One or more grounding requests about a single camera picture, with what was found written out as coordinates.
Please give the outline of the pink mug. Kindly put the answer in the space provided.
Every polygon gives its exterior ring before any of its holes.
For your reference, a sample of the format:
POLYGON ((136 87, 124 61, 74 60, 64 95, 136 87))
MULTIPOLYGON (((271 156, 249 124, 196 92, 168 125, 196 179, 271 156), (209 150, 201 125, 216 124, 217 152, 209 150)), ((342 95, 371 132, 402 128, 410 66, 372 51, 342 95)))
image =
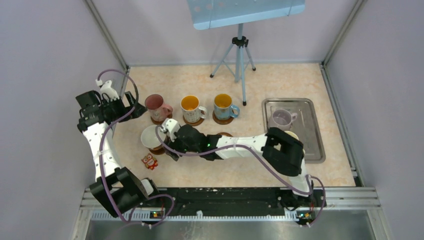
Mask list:
POLYGON ((167 115, 173 114, 173 107, 166 104, 164 98, 159 94, 151 94, 145 99, 145 106, 150 117, 155 121, 163 120, 167 115))

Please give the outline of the dark wooden coaster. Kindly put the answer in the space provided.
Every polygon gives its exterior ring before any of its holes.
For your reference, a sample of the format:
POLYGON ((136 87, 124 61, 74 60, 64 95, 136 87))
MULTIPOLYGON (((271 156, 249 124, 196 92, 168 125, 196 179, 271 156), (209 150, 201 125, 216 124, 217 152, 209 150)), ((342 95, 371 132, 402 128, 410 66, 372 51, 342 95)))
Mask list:
POLYGON ((191 121, 188 121, 184 116, 183 116, 183 121, 186 123, 186 124, 188 124, 188 125, 191 125, 191 126, 198 126, 198 125, 200 125, 200 124, 202 124, 203 123, 203 121, 205 120, 204 118, 202 118, 202 117, 197 117, 197 118, 190 118, 190 120, 191 121))
POLYGON ((148 149, 153 155, 162 155, 165 153, 165 149, 162 146, 158 146, 155 148, 149 148, 148 149))
POLYGON ((231 117, 231 116, 228 119, 225 119, 225 120, 218 119, 215 112, 212 113, 212 118, 219 125, 228 125, 234 120, 234 118, 231 117))
POLYGON ((222 136, 226 136, 226 137, 233 137, 233 135, 231 135, 230 133, 228 133, 228 132, 219 132, 219 133, 217 133, 218 135, 222 135, 222 136))
POLYGON ((161 125, 166 119, 168 119, 168 118, 172 118, 173 117, 173 114, 172 113, 170 113, 170 114, 168 114, 163 120, 160 120, 160 121, 156 121, 156 120, 154 120, 152 117, 150 118, 150 120, 152 121, 152 123, 153 124, 155 124, 155 125, 161 125))

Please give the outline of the patterned mug yellow inside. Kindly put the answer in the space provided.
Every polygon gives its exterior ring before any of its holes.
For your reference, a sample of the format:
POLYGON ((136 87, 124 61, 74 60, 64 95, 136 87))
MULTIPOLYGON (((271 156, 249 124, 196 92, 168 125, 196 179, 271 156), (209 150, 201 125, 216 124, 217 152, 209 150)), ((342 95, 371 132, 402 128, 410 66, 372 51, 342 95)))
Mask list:
POLYGON ((200 100, 194 95, 187 95, 183 97, 180 102, 180 106, 183 117, 190 122, 192 121, 190 118, 206 119, 208 117, 208 110, 200 105, 200 100))

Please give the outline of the white red mug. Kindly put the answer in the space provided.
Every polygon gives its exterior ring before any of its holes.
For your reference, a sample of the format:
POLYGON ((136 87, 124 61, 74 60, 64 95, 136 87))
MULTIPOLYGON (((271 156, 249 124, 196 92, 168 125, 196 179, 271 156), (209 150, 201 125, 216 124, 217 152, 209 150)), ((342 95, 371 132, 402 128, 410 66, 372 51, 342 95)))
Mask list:
POLYGON ((157 125, 150 125, 142 131, 140 136, 142 145, 152 151, 157 151, 163 147, 161 141, 157 137, 156 128, 157 125))

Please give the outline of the blue mug yellow inside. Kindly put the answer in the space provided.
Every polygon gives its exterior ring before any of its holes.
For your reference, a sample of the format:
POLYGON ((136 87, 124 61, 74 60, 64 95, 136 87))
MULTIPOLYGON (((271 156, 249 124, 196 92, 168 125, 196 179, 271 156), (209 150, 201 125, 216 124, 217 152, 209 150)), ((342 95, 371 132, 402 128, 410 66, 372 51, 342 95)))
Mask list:
POLYGON ((237 118, 240 108, 233 104, 232 98, 225 93, 218 94, 214 98, 214 116, 220 121, 237 118))

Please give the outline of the lilac mug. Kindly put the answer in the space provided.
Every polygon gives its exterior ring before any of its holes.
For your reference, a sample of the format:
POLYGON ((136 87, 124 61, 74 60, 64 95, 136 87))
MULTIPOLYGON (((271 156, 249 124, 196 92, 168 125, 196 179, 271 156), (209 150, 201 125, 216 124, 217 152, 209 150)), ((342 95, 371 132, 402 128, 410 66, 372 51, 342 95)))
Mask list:
POLYGON ((282 131, 289 131, 293 123, 298 118, 298 114, 286 109, 275 110, 267 121, 267 128, 278 128, 282 131))

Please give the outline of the metal tray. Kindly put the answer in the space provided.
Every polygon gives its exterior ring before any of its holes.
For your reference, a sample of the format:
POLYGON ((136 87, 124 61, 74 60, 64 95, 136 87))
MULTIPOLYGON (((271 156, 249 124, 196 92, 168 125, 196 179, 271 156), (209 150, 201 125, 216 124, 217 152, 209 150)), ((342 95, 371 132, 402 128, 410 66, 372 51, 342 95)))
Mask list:
POLYGON ((262 101, 262 112, 265 131, 268 131, 268 120, 275 110, 285 109, 297 113, 298 117, 289 131, 294 132, 303 143, 305 162, 321 164, 326 159, 319 124, 313 102, 308 98, 266 98, 262 101))

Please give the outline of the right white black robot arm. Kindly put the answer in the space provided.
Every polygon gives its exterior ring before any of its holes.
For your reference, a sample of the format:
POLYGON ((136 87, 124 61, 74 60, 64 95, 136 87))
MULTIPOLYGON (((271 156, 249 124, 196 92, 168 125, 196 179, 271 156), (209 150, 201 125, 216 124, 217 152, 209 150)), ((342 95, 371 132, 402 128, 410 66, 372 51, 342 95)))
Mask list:
POLYGON ((271 127, 266 133, 248 137, 205 135, 174 119, 160 125, 158 131, 168 137, 163 145, 174 161, 182 156, 207 161, 255 157, 292 190, 297 205, 307 206, 314 198, 313 182, 305 167, 304 145, 293 134, 271 127))

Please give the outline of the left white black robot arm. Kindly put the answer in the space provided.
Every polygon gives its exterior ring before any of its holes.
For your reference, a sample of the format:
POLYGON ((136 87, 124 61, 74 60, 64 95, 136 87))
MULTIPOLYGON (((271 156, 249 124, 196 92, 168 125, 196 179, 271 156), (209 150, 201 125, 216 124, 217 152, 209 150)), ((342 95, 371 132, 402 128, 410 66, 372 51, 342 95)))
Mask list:
POLYGON ((142 116, 147 108, 138 103, 138 96, 125 92, 129 106, 121 97, 91 90, 76 96, 80 106, 78 130, 89 143, 95 165, 91 194, 114 218, 141 203, 154 207, 160 202, 160 193, 150 178, 139 179, 120 163, 113 142, 112 123, 126 122, 142 116))

